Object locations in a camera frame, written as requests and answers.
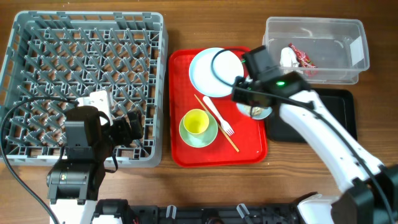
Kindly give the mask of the small light blue bowl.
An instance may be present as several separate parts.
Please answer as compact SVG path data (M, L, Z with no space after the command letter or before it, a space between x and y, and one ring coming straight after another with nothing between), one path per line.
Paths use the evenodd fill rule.
M267 108L252 107L240 103L237 103L236 106L240 113L256 120L265 119L272 113L271 107Z

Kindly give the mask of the red snack wrapper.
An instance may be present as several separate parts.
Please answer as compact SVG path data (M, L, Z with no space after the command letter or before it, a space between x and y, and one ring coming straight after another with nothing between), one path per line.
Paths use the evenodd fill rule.
M315 64L311 61L309 56L304 52L296 48L293 43L288 45L295 53L297 61L299 62L300 66L303 68L316 68Z

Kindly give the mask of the yellow plastic cup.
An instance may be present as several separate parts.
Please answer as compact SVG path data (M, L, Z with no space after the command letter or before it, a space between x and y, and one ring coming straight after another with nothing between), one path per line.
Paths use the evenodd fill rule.
M193 135L204 133L210 123L210 119L205 111L192 109L188 111L183 118L184 128Z

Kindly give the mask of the green saucer bowl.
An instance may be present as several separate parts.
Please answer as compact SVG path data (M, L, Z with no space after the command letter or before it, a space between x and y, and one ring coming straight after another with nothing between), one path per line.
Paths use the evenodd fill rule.
M209 113L206 112L209 117L209 126L207 130L200 134L199 136L194 136L190 134L183 125L183 119L181 119L179 124L179 133L183 142L190 147L203 148L209 146L218 135L218 123L216 119Z

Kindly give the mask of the rice food scraps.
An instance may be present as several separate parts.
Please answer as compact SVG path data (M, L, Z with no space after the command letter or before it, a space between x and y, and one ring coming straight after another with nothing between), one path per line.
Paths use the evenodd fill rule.
M255 107L255 106L247 106L244 105L243 106L245 112L249 115L249 116L257 116L260 115L264 109L261 107Z

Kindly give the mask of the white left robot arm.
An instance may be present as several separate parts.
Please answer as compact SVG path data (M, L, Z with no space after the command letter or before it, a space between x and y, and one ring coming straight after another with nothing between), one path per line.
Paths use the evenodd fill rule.
M99 200L100 185L109 171L107 158L116 159L115 147L143 137L139 112L110 120L94 106L66 112L67 143L47 175L52 211L62 223L139 223L126 199Z

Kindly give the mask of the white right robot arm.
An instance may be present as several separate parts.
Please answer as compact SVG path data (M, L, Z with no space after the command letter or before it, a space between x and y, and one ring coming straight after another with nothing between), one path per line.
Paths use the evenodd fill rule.
M279 109L331 172L340 196L298 203L305 223L397 223L397 166L386 167L331 115L297 72L283 74L264 46L243 53L250 81L237 78L232 100Z

